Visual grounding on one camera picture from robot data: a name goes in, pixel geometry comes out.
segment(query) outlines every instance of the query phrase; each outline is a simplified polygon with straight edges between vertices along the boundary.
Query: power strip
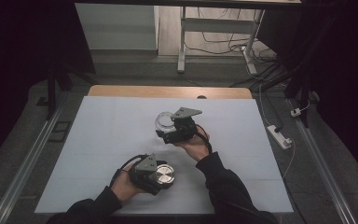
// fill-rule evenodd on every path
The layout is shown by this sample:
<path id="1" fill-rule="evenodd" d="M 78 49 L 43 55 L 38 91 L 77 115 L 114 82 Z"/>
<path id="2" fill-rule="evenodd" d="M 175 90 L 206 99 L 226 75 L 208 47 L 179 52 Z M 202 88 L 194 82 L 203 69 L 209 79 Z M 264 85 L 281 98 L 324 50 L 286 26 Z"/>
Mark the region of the power strip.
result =
<path id="1" fill-rule="evenodd" d="M 275 125 L 268 126 L 267 130 L 269 130 L 269 133 L 274 137 L 275 141 L 282 149 L 287 149 L 292 146 L 292 140 L 290 140 L 290 138 L 284 138 L 281 132 L 275 133 Z"/>
<path id="2" fill-rule="evenodd" d="M 290 114 L 292 115 L 293 118 L 297 117 L 297 116 L 300 116 L 301 115 L 301 110 L 299 108 L 291 110 Z"/>

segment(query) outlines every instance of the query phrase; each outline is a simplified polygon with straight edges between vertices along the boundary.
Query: wooden table edge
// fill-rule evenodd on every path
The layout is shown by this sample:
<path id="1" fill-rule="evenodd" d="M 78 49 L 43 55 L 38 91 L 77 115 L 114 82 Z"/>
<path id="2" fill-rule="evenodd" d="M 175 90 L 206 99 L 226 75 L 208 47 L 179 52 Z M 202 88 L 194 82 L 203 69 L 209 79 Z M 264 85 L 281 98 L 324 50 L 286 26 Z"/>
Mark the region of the wooden table edge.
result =
<path id="1" fill-rule="evenodd" d="M 88 96 L 253 99 L 245 88 L 95 85 Z"/>

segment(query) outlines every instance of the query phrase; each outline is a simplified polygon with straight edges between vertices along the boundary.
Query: metal rail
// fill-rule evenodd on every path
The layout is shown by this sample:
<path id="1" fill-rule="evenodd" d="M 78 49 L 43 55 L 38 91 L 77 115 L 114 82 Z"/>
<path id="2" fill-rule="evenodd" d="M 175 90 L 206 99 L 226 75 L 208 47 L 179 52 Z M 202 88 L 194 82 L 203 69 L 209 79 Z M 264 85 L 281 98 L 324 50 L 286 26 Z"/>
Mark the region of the metal rail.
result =
<path id="1" fill-rule="evenodd" d="M 286 100 L 289 107 L 293 108 L 291 102 Z M 305 128 L 304 124 L 301 122 L 300 119 L 296 120 L 296 125 L 307 145 L 307 148 L 310 152 L 310 155 L 315 162 L 316 168 L 321 175 L 321 178 L 324 182 L 324 185 L 327 188 L 328 193 L 330 194 L 334 205 L 338 211 L 339 216 L 341 217 L 342 223 L 344 224 L 356 224 L 356 218 L 354 217 L 350 206 L 348 205 L 344 194 L 342 193 L 341 188 L 339 187 L 336 179 L 330 172 L 330 169 L 324 160 L 324 156 L 321 153 L 318 145 L 316 144 L 310 129 Z"/>
<path id="2" fill-rule="evenodd" d="M 20 197 L 22 189 L 25 186 L 25 183 L 28 180 L 31 172 L 34 169 L 34 165 L 39 158 L 40 153 L 42 152 L 43 147 L 45 146 L 48 136 L 51 133 L 59 115 L 62 112 L 62 107 L 68 98 L 68 92 L 62 92 L 59 98 L 57 110 L 52 115 L 50 120 L 47 120 L 43 126 L 42 131 L 37 136 L 34 145 L 31 150 L 26 155 L 24 161 L 22 162 L 19 170 L 11 181 L 10 185 L 5 192 L 1 202 L 0 202 L 0 223 L 6 223 L 8 217 L 10 216 L 11 211 L 13 210 L 14 205 Z"/>

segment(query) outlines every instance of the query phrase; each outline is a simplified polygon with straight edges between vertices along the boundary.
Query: wall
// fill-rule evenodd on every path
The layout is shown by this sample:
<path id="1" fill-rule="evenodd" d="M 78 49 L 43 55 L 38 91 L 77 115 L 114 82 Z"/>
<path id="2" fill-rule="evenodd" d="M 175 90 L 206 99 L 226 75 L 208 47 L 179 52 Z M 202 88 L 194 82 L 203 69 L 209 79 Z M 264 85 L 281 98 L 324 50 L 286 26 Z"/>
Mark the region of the wall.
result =
<path id="1" fill-rule="evenodd" d="M 90 49 L 157 49 L 158 7 L 76 4 Z"/>

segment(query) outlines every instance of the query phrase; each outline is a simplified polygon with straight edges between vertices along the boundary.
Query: hand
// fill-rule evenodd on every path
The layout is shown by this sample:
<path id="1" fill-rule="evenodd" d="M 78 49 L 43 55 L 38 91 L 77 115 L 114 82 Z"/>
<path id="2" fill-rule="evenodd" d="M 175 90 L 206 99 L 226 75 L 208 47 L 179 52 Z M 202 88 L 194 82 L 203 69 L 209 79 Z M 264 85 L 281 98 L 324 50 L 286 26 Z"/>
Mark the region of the hand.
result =
<path id="1" fill-rule="evenodd" d="M 128 201 L 138 193 L 145 193 L 142 189 L 138 189 L 130 182 L 130 175 L 128 174 L 128 171 L 131 167 L 132 164 L 126 166 L 123 169 L 124 171 L 121 171 L 111 188 L 121 203 Z"/>
<path id="2" fill-rule="evenodd" d="M 207 134 L 199 125 L 197 125 L 197 131 L 209 139 L 209 134 Z M 174 143 L 173 145 L 176 147 L 182 147 L 195 161 L 200 161 L 209 155 L 209 150 L 206 147 L 205 142 L 196 135 L 192 139 L 185 142 Z"/>

